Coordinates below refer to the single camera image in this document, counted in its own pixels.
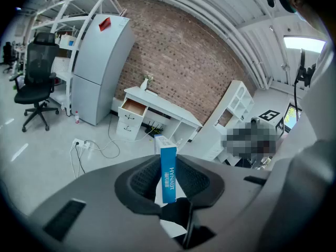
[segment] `white bookshelf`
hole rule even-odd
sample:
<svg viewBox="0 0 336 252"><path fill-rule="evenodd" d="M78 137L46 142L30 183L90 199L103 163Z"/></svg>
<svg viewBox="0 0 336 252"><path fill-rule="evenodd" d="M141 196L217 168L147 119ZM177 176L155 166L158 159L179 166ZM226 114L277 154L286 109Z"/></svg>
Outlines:
<svg viewBox="0 0 336 252"><path fill-rule="evenodd" d="M216 157L221 162L231 157L234 162L239 160L238 157L226 155L225 148L221 145L221 139L223 135L226 135L226 129L233 128L241 122L249 122L246 117L253 106L253 98L244 83L233 80L217 108L193 139L190 148L192 154L190 155L208 161L212 161ZM218 121L225 110L228 110L233 116L224 127L218 124Z"/></svg>

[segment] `power strip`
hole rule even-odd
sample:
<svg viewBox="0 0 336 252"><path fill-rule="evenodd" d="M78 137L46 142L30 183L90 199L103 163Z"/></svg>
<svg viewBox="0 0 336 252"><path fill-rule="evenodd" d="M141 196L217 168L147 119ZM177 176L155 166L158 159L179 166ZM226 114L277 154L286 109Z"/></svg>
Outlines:
<svg viewBox="0 0 336 252"><path fill-rule="evenodd" d="M73 144L73 145L76 145L77 142L79 143L79 144L77 145L79 148L82 148L82 149L88 149L88 148L90 147L90 143L89 143L89 142L84 143L83 140L79 140L79 139L77 139L77 138L75 138L75 139L73 140L72 144Z"/></svg>

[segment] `ceiling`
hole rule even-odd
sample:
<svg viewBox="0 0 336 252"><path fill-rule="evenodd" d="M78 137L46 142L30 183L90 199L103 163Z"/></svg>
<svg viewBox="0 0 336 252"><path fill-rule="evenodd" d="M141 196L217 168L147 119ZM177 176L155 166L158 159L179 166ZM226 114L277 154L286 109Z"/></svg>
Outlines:
<svg viewBox="0 0 336 252"><path fill-rule="evenodd" d="M266 81L272 78L274 81L289 85L289 87L293 86L299 64L300 50L286 49L283 39L285 35L326 40L321 33L300 20L297 15L287 13L278 0L276 0L274 8L269 7L266 0L163 1L189 11L220 34L223 39L227 40L239 58L245 62L244 65L248 68L254 81L256 81L256 69L254 68L258 65L261 66L259 71L263 71ZM41 8L44 4L45 0L29 0L26 3L26 7L34 10ZM219 19L219 21L214 23L213 18L205 16L208 13L210 13L211 17L215 17L216 20ZM228 20L234 26L234 30L228 24L222 23L221 19L218 18L218 14ZM242 47L247 50L251 49L251 51L246 51L246 54ZM306 67L314 64L318 55L315 52L307 52ZM285 72L281 67L281 65L285 64L290 68L288 72ZM304 88L301 82L298 87Z"/></svg>

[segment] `floor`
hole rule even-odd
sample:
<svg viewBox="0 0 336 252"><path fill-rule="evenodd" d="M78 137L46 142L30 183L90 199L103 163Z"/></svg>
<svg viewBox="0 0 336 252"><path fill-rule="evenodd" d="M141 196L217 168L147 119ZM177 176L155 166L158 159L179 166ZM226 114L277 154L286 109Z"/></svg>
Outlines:
<svg viewBox="0 0 336 252"><path fill-rule="evenodd" d="M41 118L35 117L26 125L27 131L23 133L22 124L27 119L24 111L32 106L14 103L13 98L16 93L13 90L14 82L9 82L8 79L8 74L0 74L0 177L2 180L0 187L4 188L5 184L14 206L29 216L40 203L75 179L69 154L74 138L93 140L101 148L109 142L108 127L111 114L97 126L92 126L83 121L76 124L74 116L67 117L62 111L59 111L59 115L54 111L44 112L43 115L50 130L45 131ZM59 107L52 100L48 106ZM113 139L120 138L116 135L117 123L118 117L112 115L110 136ZM141 139L145 135L144 127L141 127L136 139ZM115 159L106 159L98 150L85 150L81 156L84 170L89 172L154 154L154 142L150 136L138 142L116 141L116 143L120 148L120 155ZM110 143L103 152L106 156L112 157L118 154L118 149ZM71 156L77 176L78 158L75 149ZM157 187L157 195L162 195L160 184L161 182ZM177 197L181 196L184 194L178 188ZM162 201L157 199L155 202L163 206ZM161 225L171 237L185 233L185 230L175 223L162 220Z"/></svg>

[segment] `chair armrest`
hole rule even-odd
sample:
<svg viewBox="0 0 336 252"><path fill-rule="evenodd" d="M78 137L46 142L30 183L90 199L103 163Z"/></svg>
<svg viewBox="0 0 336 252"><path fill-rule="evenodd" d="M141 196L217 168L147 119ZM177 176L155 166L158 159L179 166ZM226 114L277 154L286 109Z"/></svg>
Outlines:
<svg viewBox="0 0 336 252"><path fill-rule="evenodd" d="M15 75L11 76L11 78L9 79L10 81L14 81L16 80L19 76L22 76L22 73L16 73Z"/></svg>
<svg viewBox="0 0 336 252"><path fill-rule="evenodd" d="M49 79L55 79L56 78L56 73L51 73Z"/></svg>
<svg viewBox="0 0 336 252"><path fill-rule="evenodd" d="M49 79L51 81L51 93L54 92L54 87L55 87L55 79L56 79L56 73L51 73L49 76Z"/></svg>

